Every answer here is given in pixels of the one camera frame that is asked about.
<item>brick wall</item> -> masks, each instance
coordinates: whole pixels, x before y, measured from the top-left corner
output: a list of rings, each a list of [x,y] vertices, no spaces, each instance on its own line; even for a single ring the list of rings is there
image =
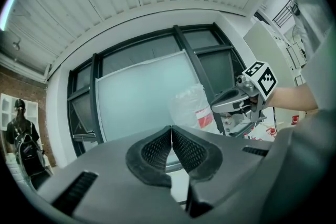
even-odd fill
[[[28,79],[0,66],[0,93],[4,93],[16,98],[25,99],[38,103],[38,126],[39,135],[43,144],[45,154],[48,156],[51,166],[55,166],[55,158],[51,151],[47,123],[46,123],[46,84]]]

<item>plastic bag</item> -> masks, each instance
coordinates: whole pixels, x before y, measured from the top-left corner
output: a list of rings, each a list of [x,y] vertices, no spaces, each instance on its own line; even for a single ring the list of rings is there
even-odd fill
[[[169,107],[171,117],[176,125],[221,134],[207,101],[203,85],[195,84],[177,94]]]

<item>black window frame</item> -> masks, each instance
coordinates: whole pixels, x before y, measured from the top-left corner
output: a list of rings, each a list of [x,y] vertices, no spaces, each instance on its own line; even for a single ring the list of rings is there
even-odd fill
[[[189,32],[189,31],[203,31],[203,30],[209,30],[214,35],[219,46],[210,46],[200,49],[192,49],[188,41],[186,40],[183,33]],[[93,54],[90,59],[85,61],[83,64],[79,65],[74,70],[70,71],[69,73],[69,80],[68,80],[68,104],[67,104],[67,115],[68,115],[68,124],[70,129],[70,135],[71,140],[74,145],[74,149],[77,156],[82,155],[85,153],[85,148],[83,145],[83,142],[85,141],[97,141],[98,144],[104,143],[104,139],[102,137],[101,131],[100,131],[100,124],[99,124],[99,117],[98,117],[98,111],[97,111],[97,104],[96,104],[96,79],[99,79],[102,77],[102,65],[103,65],[103,58],[116,53],[121,50],[125,50],[127,48],[140,45],[146,41],[159,39],[165,36],[173,36],[177,42],[177,45],[179,46],[180,50],[185,50],[194,69],[198,76],[198,79],[200,83],[203,85],[205,94],[207,96],[208,102],[211,103],[215,99],[215,93],[212,89],[212,86],[209,82],[209,79],[202,67],[202,64],[198,58],[198,55],[206,54],[209,52],[216,52],[216,51],[222,51],[222,50],[230,50],[231,53],[235,55],[235,57],[238,59],[238,62],[240,63],[243,70],[246,69],[246,66],[244,62],[242,61],[239,53],[236,51],[235,47],[232,45],[228,37],[224,34],[224,32],[216,25],[216,23],[213,24],[206,24],[206,25],[189,25],[189,26],[178,26],[174,25],[171,28],[164,29],[164,30],[157,30],[153,31],[151,33],[147,33],[141,36],[137,36],[128,40],[125,40],[121,43],[118,43],[110,48],[105,49],[104,51]],[[91,65],[91,73],[90,73],[90,85],[88,87],[83,87],[81,89],[76,90],[76,83],[77,83],[77,74],[83,70],[84,68]],[[72,128],[71,128],[71,122],[70,122],[70,106],[71,101],[75,98],[89,93],[90,95],[90,109],[91,109],[91,115],[93,117],[93,126],[94,126],[94,133],[88,133],[84,135],[73,135]],[[218,113],[213,113],[214,119],[217,124],[217,127],[221,133],[224,134],[224,126],[222,124],[222,119]]]

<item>black and white marker cube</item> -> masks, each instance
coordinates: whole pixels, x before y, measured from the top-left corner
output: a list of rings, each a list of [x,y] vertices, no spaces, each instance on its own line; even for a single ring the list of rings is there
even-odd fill
[[[278,81],[266,62],[256,61],[252,66],[244,70],[243,74],[260,91],[264,100],[271,95]]]

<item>black shirt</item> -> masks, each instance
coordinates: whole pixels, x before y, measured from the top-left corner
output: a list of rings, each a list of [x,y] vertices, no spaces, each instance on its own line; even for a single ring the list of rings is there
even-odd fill
[[[36,142],[40,137],[39,137],[39,135],[36,131],[35,125],[32,123],[32,125],[31,125],[32,127],[30,129],[30,121],[29,120],[26,120],[26,121],[27,121],[27,125],[29,126],[29,128],[26,132],[29,133],[31,135],[32,139]],[[9,144],[14,145],[15,137],[17,137],[17,133],[16,133],[15,128],[14,128],[14,122],[11,121],[7,125],[6,140]]]

